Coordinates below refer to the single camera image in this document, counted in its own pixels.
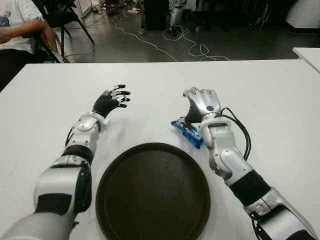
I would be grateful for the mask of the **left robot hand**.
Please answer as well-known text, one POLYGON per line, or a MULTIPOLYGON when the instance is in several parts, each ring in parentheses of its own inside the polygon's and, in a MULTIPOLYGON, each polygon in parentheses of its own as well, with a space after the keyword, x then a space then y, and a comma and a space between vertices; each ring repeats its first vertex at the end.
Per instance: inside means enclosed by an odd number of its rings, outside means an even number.
POLYGON ((127 102, 130 101, 128 96, 131 93, 123 90, 125 87, 126 86, 124 84, 119 84, 105 90, 95 101, 92 112, 106 118, 114 109, 126 108, 127 102))

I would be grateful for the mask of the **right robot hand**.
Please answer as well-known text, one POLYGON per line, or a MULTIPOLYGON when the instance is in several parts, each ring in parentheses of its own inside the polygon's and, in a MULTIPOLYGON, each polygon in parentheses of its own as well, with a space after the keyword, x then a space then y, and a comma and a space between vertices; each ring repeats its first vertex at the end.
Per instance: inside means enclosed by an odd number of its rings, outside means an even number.
POLYGON ((221 104, 214 90, 192 87, 183 92, 189 101, 189 111, 184 117, 188 124, 201 123, 221 113, 221 104))

